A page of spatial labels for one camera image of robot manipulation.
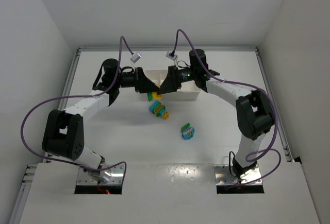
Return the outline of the green square lego brick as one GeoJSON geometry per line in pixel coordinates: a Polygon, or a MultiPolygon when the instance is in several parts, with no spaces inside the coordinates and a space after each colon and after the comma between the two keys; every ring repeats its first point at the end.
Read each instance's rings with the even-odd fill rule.
{"type": "Polygon", "coordinates": [[[147,99],[148,101],[152,101],[153,100],[153,94],[152,93],[147,93],[147,99]]]}

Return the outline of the yellow curved lego brick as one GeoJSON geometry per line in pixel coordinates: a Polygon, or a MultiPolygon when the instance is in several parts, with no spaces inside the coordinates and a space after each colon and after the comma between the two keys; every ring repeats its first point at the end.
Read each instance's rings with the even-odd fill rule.
{"type": "Polygon", "coordinates": [[[153,100],[161,100],[161,95],[157,94],[156,92],[152,93],[153,100]]]}

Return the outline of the teal green lego stack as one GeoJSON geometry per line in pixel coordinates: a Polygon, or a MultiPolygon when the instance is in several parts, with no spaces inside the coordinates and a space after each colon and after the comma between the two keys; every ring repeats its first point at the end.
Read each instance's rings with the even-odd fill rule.
{"type": "Polygon", "coordinates": [[[181,127],[181,136],[184,140],[189,140],[194,136],[195,129],[187,123],[181,127]]]}

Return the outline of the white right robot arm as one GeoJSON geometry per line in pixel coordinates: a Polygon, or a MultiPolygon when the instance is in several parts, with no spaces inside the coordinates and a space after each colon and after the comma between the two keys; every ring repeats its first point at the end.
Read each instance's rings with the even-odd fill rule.
{"type": "Polygon", "coordinates": [[[218,72],[209,69],[204,50],[191,50],[189,61],[190,64],[182,69],[169,67],[157,93],[176,92],[182,83],[193,81],[199,89],[221,98],[236,109],[241,141],[230,170],[240,178],[255,168],[261,141],[272,127],[277,126],[274,104],[266,92],[256,86],[221,79],[218,72]]]}

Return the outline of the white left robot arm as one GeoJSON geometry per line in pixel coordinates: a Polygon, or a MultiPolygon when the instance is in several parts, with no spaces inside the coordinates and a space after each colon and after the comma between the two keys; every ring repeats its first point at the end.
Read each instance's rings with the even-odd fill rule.
{"type": "Polygon", "coordinates": [[[87,171],[99,173],[104,158],[85,145],[85,122],[112,105],[120,88],[135,88],[139,93],[150,93],[158,91],[159,86],[146,77],[141,67],[124,72],[118,60],[105,60],[87,97],[68,108],[49,113],[42,149],[56,157],[66,158],[87,171]]]}

